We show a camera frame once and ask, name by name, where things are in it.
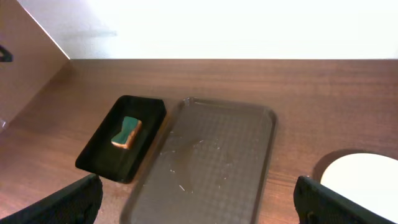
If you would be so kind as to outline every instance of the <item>green sponge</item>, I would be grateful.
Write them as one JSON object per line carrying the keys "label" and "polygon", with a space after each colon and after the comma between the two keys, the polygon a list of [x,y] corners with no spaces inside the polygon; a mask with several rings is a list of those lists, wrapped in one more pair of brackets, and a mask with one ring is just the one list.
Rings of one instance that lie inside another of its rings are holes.
{"label": "green sponge", "polygon": [[141,121],[136,118],[124,117],[122,130],[112,138],[112,144],[117,147],[128,149],[136,137],[141,124]]}

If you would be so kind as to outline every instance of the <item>white wall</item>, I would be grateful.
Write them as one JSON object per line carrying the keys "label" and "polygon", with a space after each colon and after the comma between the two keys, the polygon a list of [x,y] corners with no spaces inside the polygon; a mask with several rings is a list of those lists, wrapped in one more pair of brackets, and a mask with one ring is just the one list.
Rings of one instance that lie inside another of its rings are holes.
{"label": "white wall", "polygon": [[398,58],[398,1],[19,0],[70,58]]}

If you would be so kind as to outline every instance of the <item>textured tray surface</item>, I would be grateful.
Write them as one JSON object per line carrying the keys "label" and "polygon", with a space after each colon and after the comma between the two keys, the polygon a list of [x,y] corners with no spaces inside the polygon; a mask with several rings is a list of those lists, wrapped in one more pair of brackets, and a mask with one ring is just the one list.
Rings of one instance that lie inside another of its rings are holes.
{"label": "textured tray surface", "polygon": [[261,106],[189,98],[139,193],[128,223],[252,223],[275,120]]}

